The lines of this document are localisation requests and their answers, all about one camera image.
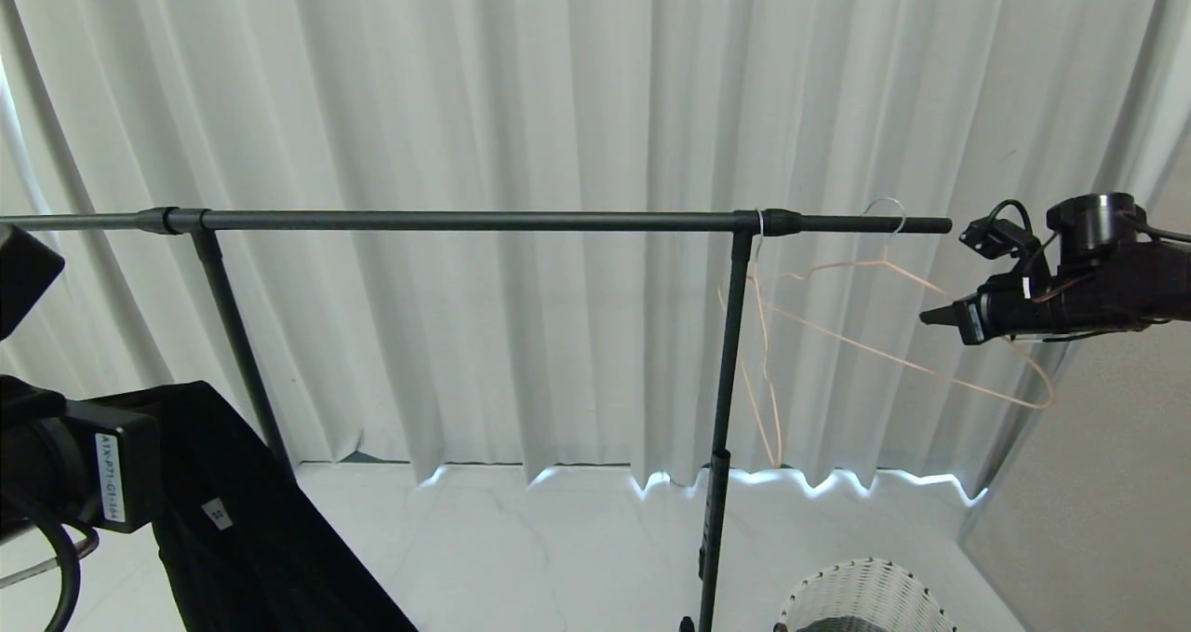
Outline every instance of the vertical black pole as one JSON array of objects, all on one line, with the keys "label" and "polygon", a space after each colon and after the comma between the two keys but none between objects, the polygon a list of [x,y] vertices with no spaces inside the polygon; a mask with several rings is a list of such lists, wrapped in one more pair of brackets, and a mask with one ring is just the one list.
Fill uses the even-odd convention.
[{"label": "vertical black pole", "polygon": [[256,365],[256,356],[254,356],[252,345],[248,339],[244,319],[239,314],[239,306],[236,305],[236,294],[232,292],[231,281],[227,280],[227,268],[223,263],[219,240],[216,238],[216,233],[208,229],[192,232],[191,237],[194,238],[194,249],[198,251],[202,270],[207,275],[211,295],[216,300],[216,308],[219,309],[219,319],[223,321],[231,352],[236,357],[236,365],[239,368],[239,376],[248,390],[248,399],[252,403],[252,412],[255,412],[256,420],[264,432],[264,443],[273,451],[273,456],[285,465],[285,470],[293,476],[293,467],[289,465],[289,455],[286,453],[281,428],[278,427],[276,415],[273,414],[268,392],[264,390],[264,378],[261,378],[261,369]]},{"label": "vertical black pole", "polygon": [[748,258],[753,251],[753,232],[732,234],[732,270],[728,280],[728,314],[724,318],[724,348],[719,357],[719,390],[716,395],[716,423],[711,432],[711,471],[707,480],[707,508],[703,521],[703,546],[699,549],[699,577],[703,595],[699,601],[699,632],[711,632],[716,608],[716,580],[719,575],[719,542],[724,531],[728,502],[728,419],[736,381],[736,351],[740,349],[741,318],[744,314],[744,286]]}]

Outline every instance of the black metal rack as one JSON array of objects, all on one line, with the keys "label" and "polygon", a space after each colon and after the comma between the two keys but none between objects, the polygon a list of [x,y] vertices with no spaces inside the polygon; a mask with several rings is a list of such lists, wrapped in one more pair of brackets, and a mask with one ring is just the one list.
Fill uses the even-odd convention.
[{"label": "black metal rack", "polygon": [[[143,230],[149,233],[191,234],[202,263],[220,321],[236,364],[248,389],[252,411],[275,457],[289,468],[281,430],[278,428],[251,340],[239,313],[231,281],[216,236],[218,230],[353,230],[353,232],[715,232],[732,233],[731,273],[724,318],[723,352],[715,427],[711,437],[711,471],[699,547],[699,632],[711,631],[719,574],[719,547],[728,494],[728,419],[731,411],[736,353],[753,237],[786,237],[790,233],[948,233],[948,218],[877,215],[802,215],[784,208],[762,212],[213,212],[208,208],[157,207],[144,212],[93,213],[93,215],[4,215],[30,232],[67,230]],[[685,618],[680,631],[693,632]]]}]

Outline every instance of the curtain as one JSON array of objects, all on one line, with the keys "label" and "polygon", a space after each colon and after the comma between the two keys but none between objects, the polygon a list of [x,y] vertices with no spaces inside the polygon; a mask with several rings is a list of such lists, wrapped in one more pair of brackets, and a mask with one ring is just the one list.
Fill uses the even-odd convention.
[{"label": "curtain", "polygon": [[[1181,131],[1179,86],[1162,85],[1177,74],[1155,68],[1189,68],[1147,56],[1170,27],[1160,4],[8,0],[0,52],[20,124],[5,133],[2,207],[860,213],[894,196],[965,225],[1006,196],[1035,217],[1089,190],[1148,202],[1174,142],[1153,146]],[[1145,169],[1105,177],[1142,132],[1160,134]],[[295,459],[358,451],[423,478],[443,462],[523,463],[529,480],[629,463],[641,482],[680,483],[706,462],[727,234],[220,240]],[[7,369],[74,395],[207,378],[247,408],[187,238],[51,242],[68,270],[4,344]],[[953,237],[805,234],[765,242],[759,271],[886,242],[955,294],[1003,270]],[[890,271],[772,281],[765,298],[1040,398],[1008,348],[919,326],[940,300]],[[903,468],[974,493],[1019,430],[1024,408],[767,318],[782,463],[812,484]],[[741,346],[760,378],[755,311]],[[1064,351],[1036,352],[1053,368]],[[732,464],[768,468],[737,389]]]}]

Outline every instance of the woven basket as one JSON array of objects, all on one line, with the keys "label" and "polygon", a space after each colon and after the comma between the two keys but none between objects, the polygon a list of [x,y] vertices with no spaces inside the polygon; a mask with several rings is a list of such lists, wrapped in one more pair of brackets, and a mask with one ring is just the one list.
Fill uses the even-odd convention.
[{"label": "woven basket", "polygon": [[854,559],[800,582],[784,602],[774,631],[955,632],[943,607],[902,567]]}]

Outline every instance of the pink hanger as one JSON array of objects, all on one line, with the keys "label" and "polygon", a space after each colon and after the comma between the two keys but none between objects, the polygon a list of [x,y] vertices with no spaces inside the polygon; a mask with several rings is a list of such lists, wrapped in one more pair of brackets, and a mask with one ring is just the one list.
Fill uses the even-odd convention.
[{"label": "pink hanger", "polygon": [[[903,224],[904,224],[904,221],[905,221],[905,207],[902,207],[902,202],[898,202],[897,199],[891,199],[891,196],[881,196],[880,199],[873,200],[873,202],[868,204],[868,207],[865,208],[865,213],[868,213],[868,211],[877,202],[893,202],[893,204],[897,204],[898,207],[902,208],[902,220],[903,220]],[[843,343],[846,343],[846,344],[852,344],[852,346],[862,349],[862,351],[877,353],[877,356],[885,357],[885,359],[898,362],[898,364],[906,365],[906,368],[910,368],[910,369],[917,369],[917,370],[919,370],[921,373],[924,373],[924,374],[930,374],[930,376],[944,378],[944,381],[953,382],[956,386],[966,387],[969,390],[981,392],[981,394],[990,395],[990,398],[1003,399],[1003,400],[1006,400],[1006,402],[1009,402],[1009,403],[1017,403],[1017,406],[1019,406],[1019,407],[1027,407],[1027,408],[1046,408],[1046,407],[1049,407],[1050,403],[1054,403],[1054,398],[1055,398],[1054,378],[1050,377],[1050,374],[1046,373],[1046,369],[1042,369],[1041,365],[1039,365],[1037,362],[1034,361],[1034,357],[1030,357],[1029,352],[1025,352],[1025,349],[1022,348],[1021,344],[1017,344],[1017,343],[1015,343],[1015,340],[1006,338],[1006,336],[1003,336],[1003,338],[1000,338],[1000,339],[1004,340],[1005,344],[1009,344],[1009,348],[1011,348],[1012,351],[1015,353],[1017,353],[1018,357],[1022,357],[1022,359],[1024,359],[1027,362],[1027,364],[1030,365],[1030,369],[1034,369],[1035,374],[1039,374],[1039,377],[1042,377],[1042,382],[1045,382],[1045,384],[1047,387],[1047,400],[1046,400],[1046,402],[1042,402],[1042,403],[1027,402],[1027,400],[1024,400],[1024,399],[1014,398],[1012,395],[1005,395],[1005,394],[1003,394],[1003,392],[991,390],[987,387],[983,387],[983,386],[975,386],[974,382],[966,382],[966,381],[962,381],[962,378],[954,378],[954,377],[944,376],[944,374],[937,373],[937,370],[935,370],[935,369],[927,369],[927,368],[924,368],[924,365],[918,365],[918,364],[915,364],[915,362],[904,359],[904,357],[891,356],[890,352],[879,351],[879,349],[868,346],[868,344],[861,344],[860,340],[847,338],[847,336],[842,336],[837,331],[829,331],[829,330],[827,330],[827,327],[819,326],[819,324],[810,323],[810,321],[807,321],[807,319],[799,318],[799,317],[796,317],[796,314],[788,313],[788,311],[779,309],[778,306],[771,305],[771,302],[763,301],[762,298],[761,298],[761,289],[760,289],[761,286],[768,283],[768,281],[771,281],[771,280],[779,280],[779,279],[810,280],[811,276],[815,275],[816,271],[831,270],[831,268],[840,268],[840,267],[884,267],[884,268],[888,268],[888,270],[896,271],[897,275],[904,276],[904,279],[908,279],[908,280],[915,281],[915,283],[922,284],[923,288],[930,289],[931,293],[941,294],[941,296],[947,298],[948,301],[955,301],[955,298],[950,296],[950,294],[948,294],[947,292],[944,292],[943,288],[940,288],[937,284],[933,284],[933,283],[930,283],[930,281],[923,280],[918,275],[913,275],[913,273],[906,271],[904,268],[898,267],[898,264],[890,262],[890,258],[888,258],[890,242],[893,240],[893,237],[897,237],[898,232],[902,232],[900,225],[898,226],[897,230],[894,230],[893,233],[890,234],[890,237],[885,242],[885,246],[881,249],[881,258],[880,259],[860,259],[860,262],[850,262],[850,263],[823,263],[823,264],[815,264],[815,267],[810,268],[810,270],[807,270],[806,273],[804,273],[804,275],[797,275],[797,273],[788,271],[788,273],[782,273],[782,275],[774,275],[774,276],[768,276],[768,279],[760,279],[759,273],[757,273],[760,263],[757,262],[757,259],[760,258],[760,255],[761,255],[761,245],[765,242],[765,237],[763,237],[765,224],[763,224],[763,218],[762,218],[761,237],[757,237],[759,242],[757,242],[756,254],[753,255],[753,259],[752,259],[753,273],[752,273],[752,275],[748,276],[748,280],[752,281],[752,283],[754,284],[753,294],[756,298],[757,318],[760,319],[760,323],[761,323],[761,340],[762,340],[762,346],[763,346],[762,357],[761,357],[761,377],[765,381],[766,387],[768,387],[768,389],[769,389],[769,402],[771,402],[771,407],[773,408],[773,423],[774,423],[774,426],[777,427],[777,445],[778,445],[777,452],[774,452],[774,450],[771,448],[769,437],[768,437],[768,433],[766,432],[766,428],[765,428],[765,423],[761,420],[761,411],[757,407],[756,398],[755,398],[755,394],[753,392],[753,381],[752,381],[752,378],[749,378],[748,369],[743,368],[743,365],[741,368],[741,374],[744,377],[744,389],[748,392],[749,403],[752,403],[752,406],[753,406],[753,417],[754,417],[754,419],[756,419],[757,430],[760,430],[760,432],[761,432],[761,442],[765,445],[765,452],[766,452],[766,455],[768,455],[769,463],[774,468],[781,467],[781,459],[782,459],[782,453],[784,453],[784,445],[782,445],[782,442],[781,442],[781,439],[782,439],[782,436],[781,436],[781,415],[780,415],[780,412],[778,411],[778,394],[773,389],[773,382],[769,381],[769,327],[766,324],[766,318],[765,318],[765,311],[766,309],[773,311],[773,313],[779,314],[782,318],[792,319],[792,321],[800,323],[800,324],[803,324],[803,326],[811,327],[811,330],[813,330],[813,331],[821,331],[821,332],[823,332],[823,334],[833,336],[833,338],[838,339],[838,340],[843,340]],[[717,293],[718,293],[718,296],[719,296],[719,306],[721,306],[721,308],[725,308],[725,305],[724,305],[724,294],[723,294],[723,287],[722,286],[717,289]]]}]

